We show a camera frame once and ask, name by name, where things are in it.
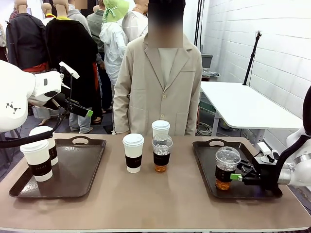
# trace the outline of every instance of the plastic cup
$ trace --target plastic cup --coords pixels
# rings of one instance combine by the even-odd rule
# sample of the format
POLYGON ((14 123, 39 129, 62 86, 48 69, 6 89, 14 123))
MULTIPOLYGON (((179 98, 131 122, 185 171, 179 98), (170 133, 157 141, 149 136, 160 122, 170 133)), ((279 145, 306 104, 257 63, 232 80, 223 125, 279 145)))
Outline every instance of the plastic cup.
POLYGON ((169 134, 170 124, 164 120, 156 120, 152 123, 153 137, 157 134, 169 134))
MULTIPOLYGON (((39 126, 39 127, 32 129, 29 133, 29 136, 33 136, 33 135, 40 134, 40 133, 45 133, 51 130, 53 129, 49 126, 39 126)), ((49 142, 48 149, 49 149, 49 154, 51 158, 51 164, 53 166, 58 163, 54 133, 53 133, 53 137, 48 139, 48 142, 49 142)))
POLYGON ((48 150, 48 141, 42 140, 20 146, 28 166, 38 182, 47 181, 52 177, 52 165, 48 150))
POLYGON ((169 164, 173 140, 167 134, 157 134, 152 139, 156 172, 165 172, 169 164))
POLYGON ((240 153, 233 147, 222 147, 215 155, 216 158, 216 187, 228 190, 231 184, 230 175, 235 173, 241 161, 240 153))
POLYGON ((131 133, 123 138, 126 166, 130 173, 140 171, 144 142, 144 137, 137 133, 131 133))

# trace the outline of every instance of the white cup lid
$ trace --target white cup lid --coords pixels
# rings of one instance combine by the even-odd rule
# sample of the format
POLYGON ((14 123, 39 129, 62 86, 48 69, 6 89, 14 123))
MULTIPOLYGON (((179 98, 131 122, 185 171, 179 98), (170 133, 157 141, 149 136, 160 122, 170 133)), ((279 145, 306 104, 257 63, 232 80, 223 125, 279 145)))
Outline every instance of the white cup lid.
POLYGON ((20 146, 20 151, 21 152, 33 152, 36 150, 40 150, 44 147, 47 147, 49 145, 48 141, 45 140, 41 140, 41 141, 37 141, 37 142, 32 142, 29 144, 25 144, 20 146))
POLYGON ((29 136, 33 136, 33 135, 40 134, 40 133, 45 133, 45 132, 52 131, 52 130, 53 130, 53 128, 51 128, 49 126, 45 126, 45 125, 39 126, 39 127, 32 129, 29 133, 29 136))
POLYGON ((123 144, 128 147, 136 147, 144 142, 144 137, 138 133, 131 133, 123 138, 123 144))
POLYGON ((164 120, 156 120, 154 123, 152 123, 152 128, 155 130, 167 130, 170 127, 170 124, 164 120))

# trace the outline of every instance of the black stand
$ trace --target black stand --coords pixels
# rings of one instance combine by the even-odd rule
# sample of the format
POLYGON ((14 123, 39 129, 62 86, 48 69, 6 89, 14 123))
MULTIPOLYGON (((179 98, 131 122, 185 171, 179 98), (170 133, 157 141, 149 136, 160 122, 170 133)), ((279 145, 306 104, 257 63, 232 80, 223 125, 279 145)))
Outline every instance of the black stand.
POLYGON ((243 83, 244 86, 246 86, 246 83, 247 83, 248 75, 249 75, 249 72, 251 70, 253 60, 255 58, 256 48, 257 48, 257 44, 258 44, 258 41, 259 41, 260 37, 261 37, 261 34, 260 34, 260 31, 258 31, 257 32, 257 36, 256 36, 255 45, 254 45, 254 48, 253 48, 253 53, 251 55, 251 60, 249 61, 247 72, 246 72, 246 76, 245 76, 245 79, 244 79, 244 83, 243 83))
POLYGON ((198 44, 200 18, 201 18, 202 6, 203 6, 202 1, 203 0, 199 0, 198 11, 197 11, 197 16, 196 16, 195 36, 194 36, 194 45, 195 46, 197 46, 197 44, 198 44))

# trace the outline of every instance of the tray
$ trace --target tray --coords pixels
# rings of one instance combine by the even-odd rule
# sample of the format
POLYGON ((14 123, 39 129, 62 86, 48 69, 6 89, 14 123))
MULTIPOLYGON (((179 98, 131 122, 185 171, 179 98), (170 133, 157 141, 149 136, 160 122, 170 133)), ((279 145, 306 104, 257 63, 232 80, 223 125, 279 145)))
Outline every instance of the tray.
POLYGON ((207 142, 193 142, 194 154, 205 183, 207 191, 215 197, 223 199, 276 199, 282 197, 278 188, 274 191, 262 189, 260 186, 247 186, 243 182, 232 181, 229 190, 222 191, 215 186, 215 154, 223 146, 233 147, 240 153, 241 159, 252 160, 253 155, 241 142, 226 142, 221 139, 212 139, 207 142))
POLYGON ((55 142, 58 163, 52 167, 53 176, 45 182, 37 182, 28 168, 11 188, 10 196, 63 199, 83 197, 90 191, 106 141, 77 136, 55 142), (86 144, 74 143, 77 139, 86 144))

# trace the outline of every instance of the white paper cup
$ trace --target white paper cup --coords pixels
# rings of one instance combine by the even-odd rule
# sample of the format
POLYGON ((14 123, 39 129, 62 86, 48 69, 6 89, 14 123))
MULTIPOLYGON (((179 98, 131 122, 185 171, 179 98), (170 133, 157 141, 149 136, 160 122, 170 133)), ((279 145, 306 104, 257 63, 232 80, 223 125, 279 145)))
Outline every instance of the white paper cup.
POLYGON ((48 141, 42 140, 20 146, 28 166, 38 182, 47 181, 52 177, 52 165, 48 150, 48 141))
POLYGON ((137 133, 131 133, 123 138, 126 166, 130 173, 140 171, 144 141, 144 137, 137 133))
MULTIPOLYGON (((40 133, 45 133, 45 132, 51 131, 51 130, 53 130, 53 129, 49 126, 39 126, 39 127, 32 129, 29 133, 29 136, 33 136, 33 135, 40 134, 40 133)), ((49 154, 50 154, 50 158, 51 158, 51 164, 53 166, 53 165, 58 163, 54 133, 53 133, 53 137, 48 139, 48 142, 49 142, 48 149, 49 149, 49 154)))
POLYGON ((169 135, 170 127, 171 126, 167 121, 156 120, 154 123, 152 123, 153 137, 156 136, 157 134, 169 135))

